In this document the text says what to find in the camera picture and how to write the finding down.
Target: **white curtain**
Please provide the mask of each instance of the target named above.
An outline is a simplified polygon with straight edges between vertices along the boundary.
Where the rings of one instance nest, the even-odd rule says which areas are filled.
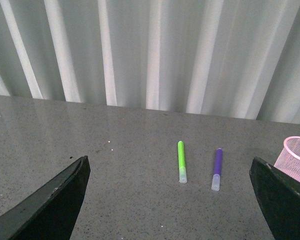
[[[0,95],[300,124],[300,0],[0,0]]]

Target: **translucent marker cap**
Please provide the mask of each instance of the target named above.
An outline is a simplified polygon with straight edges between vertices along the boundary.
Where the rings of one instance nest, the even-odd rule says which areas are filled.
[[[179,167],[179,182],[185,184],[187,182],[186,167]]]
[[[215,175],[213,175],[213,178],[212,178],[211,189],[214,190],[214,191],[219,191],[219,188],[220,188],[220,175],[215,174]]]

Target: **mesh cup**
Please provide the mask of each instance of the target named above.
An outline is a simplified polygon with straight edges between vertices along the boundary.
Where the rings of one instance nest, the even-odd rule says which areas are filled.
[[[283,146],[274,166],[300,182],[300,136],[286,138]]]

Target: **purple marker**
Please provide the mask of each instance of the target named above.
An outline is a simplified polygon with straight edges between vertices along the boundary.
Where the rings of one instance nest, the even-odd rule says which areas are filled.
[[[219,191],[220,188],[221,165],[222,165],[222,149],[218,148],[215,154],[215,163],[214,163],[214,171],[213,171],[212,186],[211,186],[211,189],[214,191]]]

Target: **table surface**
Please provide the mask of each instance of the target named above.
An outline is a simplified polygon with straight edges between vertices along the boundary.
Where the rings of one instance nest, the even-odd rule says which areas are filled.
[[[0,215],[88,155],[71,239],[273,239],[249,177],[300,125],[0,96]],[[179,183],[177,143],[185,145]],[[223,148],[220,191],[212,191]]]

